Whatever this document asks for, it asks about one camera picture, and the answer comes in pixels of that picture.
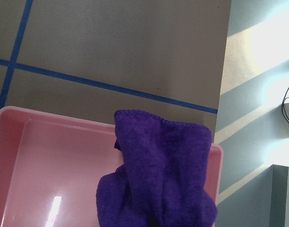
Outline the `purple cloth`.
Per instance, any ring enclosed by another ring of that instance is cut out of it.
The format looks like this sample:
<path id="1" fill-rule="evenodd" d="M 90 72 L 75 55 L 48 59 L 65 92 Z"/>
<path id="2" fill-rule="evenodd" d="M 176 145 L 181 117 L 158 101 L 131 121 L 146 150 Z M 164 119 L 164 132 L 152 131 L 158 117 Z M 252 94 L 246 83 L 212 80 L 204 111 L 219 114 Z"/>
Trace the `purple cloth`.
<path id="1" fill-rule="evenodd" d="M 204 189 L 211 131 L 139 110 L 114 114 L 123 164 L 96 191 L 102 227 L 210 227 L 217 217 Z"/>

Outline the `pink plastic tray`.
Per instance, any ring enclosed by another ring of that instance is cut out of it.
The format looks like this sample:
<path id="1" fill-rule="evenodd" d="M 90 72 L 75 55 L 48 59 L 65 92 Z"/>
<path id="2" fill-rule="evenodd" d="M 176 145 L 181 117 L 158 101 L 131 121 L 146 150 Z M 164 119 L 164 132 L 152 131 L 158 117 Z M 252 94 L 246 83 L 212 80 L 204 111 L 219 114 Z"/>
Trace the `pink plastic tray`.
<path id="1" fill-rule="evenodd" d="M 100 227 L 100 179 L 123 164 L 115 125 L 0 110 L 0 227 Z M 223 149 L 211 142 L 204 189 L 218 200 Z"/>

